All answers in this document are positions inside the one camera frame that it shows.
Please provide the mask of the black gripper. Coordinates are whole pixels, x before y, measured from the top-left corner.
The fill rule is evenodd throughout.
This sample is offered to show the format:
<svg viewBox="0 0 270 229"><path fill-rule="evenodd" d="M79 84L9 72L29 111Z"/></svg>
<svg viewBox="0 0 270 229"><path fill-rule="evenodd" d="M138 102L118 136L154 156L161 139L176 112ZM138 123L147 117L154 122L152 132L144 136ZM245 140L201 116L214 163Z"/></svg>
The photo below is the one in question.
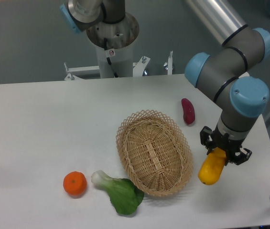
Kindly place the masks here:
<svg viewBox="0 0 270 229"><path fill-rule="evenodd" d="M200 142L207 149L207 155L218 147L226 153L225 165L228 163L240 165L248 161L252 151L242 147L242 139L232 140L229 137L228 133L221 134L218 128L212 131L211 128L204 126L200 131Z"/></svg>

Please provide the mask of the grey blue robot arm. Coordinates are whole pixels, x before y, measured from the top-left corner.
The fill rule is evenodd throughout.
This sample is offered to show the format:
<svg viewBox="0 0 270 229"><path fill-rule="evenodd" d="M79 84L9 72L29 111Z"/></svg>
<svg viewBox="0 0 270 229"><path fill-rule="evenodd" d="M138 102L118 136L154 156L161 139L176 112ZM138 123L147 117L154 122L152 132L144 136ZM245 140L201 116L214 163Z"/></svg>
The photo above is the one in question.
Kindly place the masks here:
<svg viewBox="0 0 270 229"><path fill-rule="evenodd" d="M270 96L262 80L245 72L270 55L270 33L248 27L226 0L189 0L187 5L223 46L215 56L196 54L185 67L186 79L222 109L215 130L200 132L201 144L208 151L224 150L227 163L240 165L251 156L242 143ZM86 32L95 46L101 78L143 75L147 59L132 62L139 25L125 11L125 1L68 0L60 11L71 30Z"/></svg>

